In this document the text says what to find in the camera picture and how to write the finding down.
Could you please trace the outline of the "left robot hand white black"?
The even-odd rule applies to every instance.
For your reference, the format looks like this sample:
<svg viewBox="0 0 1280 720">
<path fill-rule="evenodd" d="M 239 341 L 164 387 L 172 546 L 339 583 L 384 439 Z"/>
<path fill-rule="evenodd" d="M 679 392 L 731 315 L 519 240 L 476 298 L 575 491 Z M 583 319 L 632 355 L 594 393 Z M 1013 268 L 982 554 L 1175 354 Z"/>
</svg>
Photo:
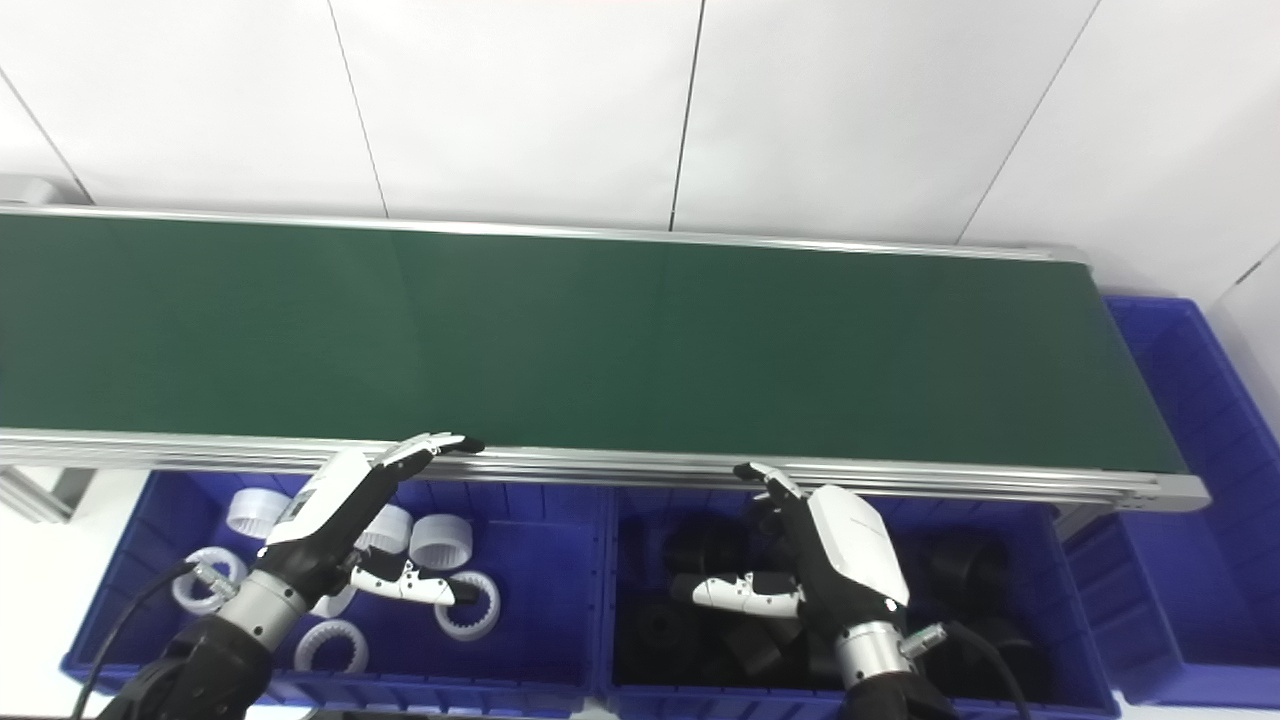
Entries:
<svg viewBox="0 0 1280 720">
<path fill-rule="evenodd" d="M 451 452 L 479 454 L 477 438 L 422 433 L 394 445 L 374 461 L 356 450 L 333 456 L 293 497 L 270 530 L 253 577 L 273 578 L 297 612 L 355 585 L 371 594 L 416 603 L 476 603 L 479 588 L 436 575 L 358 538 L 404 480 Z"/>
</svg>

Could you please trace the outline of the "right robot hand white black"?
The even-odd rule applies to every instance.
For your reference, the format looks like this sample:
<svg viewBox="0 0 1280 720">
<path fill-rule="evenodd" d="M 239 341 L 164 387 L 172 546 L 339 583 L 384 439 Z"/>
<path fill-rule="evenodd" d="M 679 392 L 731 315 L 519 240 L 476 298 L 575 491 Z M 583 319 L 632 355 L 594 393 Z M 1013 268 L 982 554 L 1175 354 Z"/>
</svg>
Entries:
<svg viewBox="0 0 1280 720">
<path fill-rule="evenodd" d="M 764 487 L 794 552 L 794 570 L 678 574 L 671 596 L 726 612 L 797 619 L 838 644 L 878 635 L 897 648 L 910 589 L 881 514 L 850 489 L 803 489 L 763 462 L 739 464 L 733 474 Z"/>
</svg>

